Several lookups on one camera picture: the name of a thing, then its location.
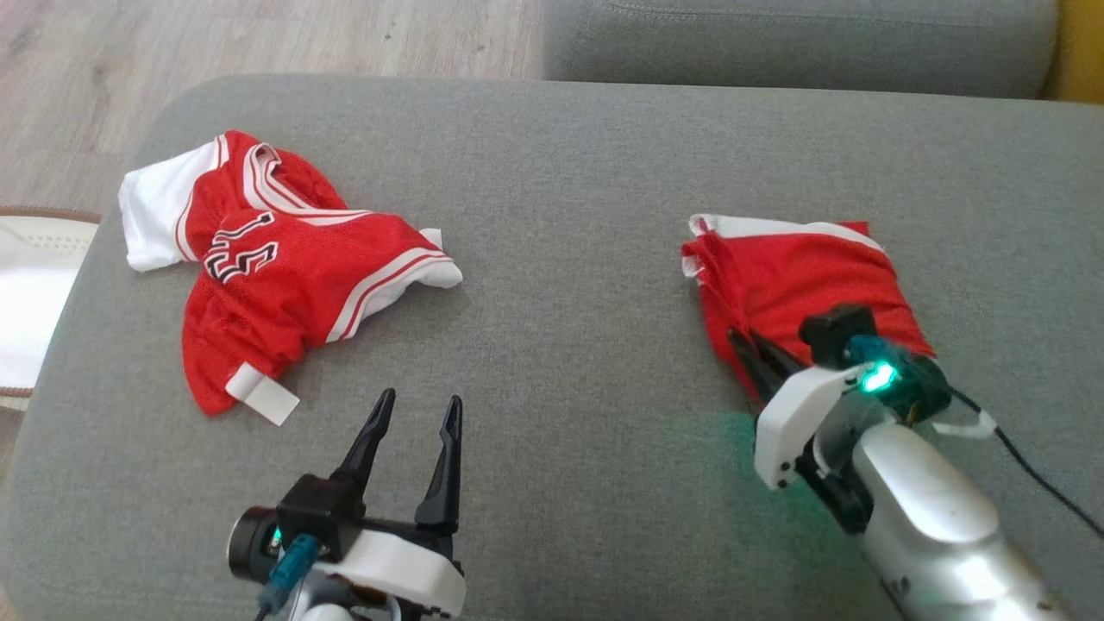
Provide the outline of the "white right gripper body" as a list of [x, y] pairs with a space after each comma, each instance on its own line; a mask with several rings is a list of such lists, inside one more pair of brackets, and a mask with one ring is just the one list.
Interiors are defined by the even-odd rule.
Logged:
[[873, 499], [852, 452], [873, 427], [915, 427], [951, 406], [934, 359], [889, 341], [843, 345], [841, 368], [793, 373], [756, 418], [756, 472], [769, 490], [803, 480], [841, 530], [866, 531]]

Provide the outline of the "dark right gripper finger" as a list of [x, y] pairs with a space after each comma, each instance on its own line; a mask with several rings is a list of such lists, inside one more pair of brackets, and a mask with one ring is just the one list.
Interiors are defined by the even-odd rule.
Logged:
[[752, 389], [754, 397], [757, 398], [760, 404], [767, 404], [777, 392], [777, 373], [762, 358], [758, 335], [728, 329], [728, 343], [737, 358], [743, 373], [749, 377], [750, 389]]
[[785, 385], [785, 381], [793, 376], [793, 373], [800, 373], [805, 369], [808, 369], [809, 365], [800, 360], [800, 358], [789, 354], [788, 350], [781, 348], [777, 343], [769, 341], [768, 338], [762, 337], [758, 333], [758, 346], [762, 351], [762, 358], [768, 362], [769, 368], [773, 368], [775, 373], [777, 373], [777, 389]]

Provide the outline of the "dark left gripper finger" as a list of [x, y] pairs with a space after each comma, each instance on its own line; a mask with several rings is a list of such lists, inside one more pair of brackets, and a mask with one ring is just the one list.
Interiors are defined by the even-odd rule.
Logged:
[[331, 480], [342, 483], [346, 491], [351, 492], [351, 499], [354, 499], [355, 504], [363, 502], [378, 449], [389, 432], [395, 401], [397, 401], [397, 390], [394, 388], [388, 388], [379, 394], [375, 406], [367, 417], [367, 423], [355, 434], [351, 448], [348, 448], [342, 464], [330, 475]]
[[436, 467], [431, 475], [424, 499], [415, 511], [415, 522], [421, 530], [454, 534], [459, 528], [461, 502], [461, 431], [464, 431], [464, 402], [461, 397], [450, 398], [439, 429], [442, 442]]

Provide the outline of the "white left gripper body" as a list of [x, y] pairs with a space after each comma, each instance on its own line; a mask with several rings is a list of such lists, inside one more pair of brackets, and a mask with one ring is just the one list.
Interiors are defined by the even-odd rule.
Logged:
[[318, 551], [291, 596], [291, 620], [354, 620], [355, 608], [392, 620], [461, 614], [467, 585], [454, 558], [454, 534], [421, 530], [417, 522], [367, 517], [342, 483], [307, 474], [276, 508], [289, 539], [317, 540]]

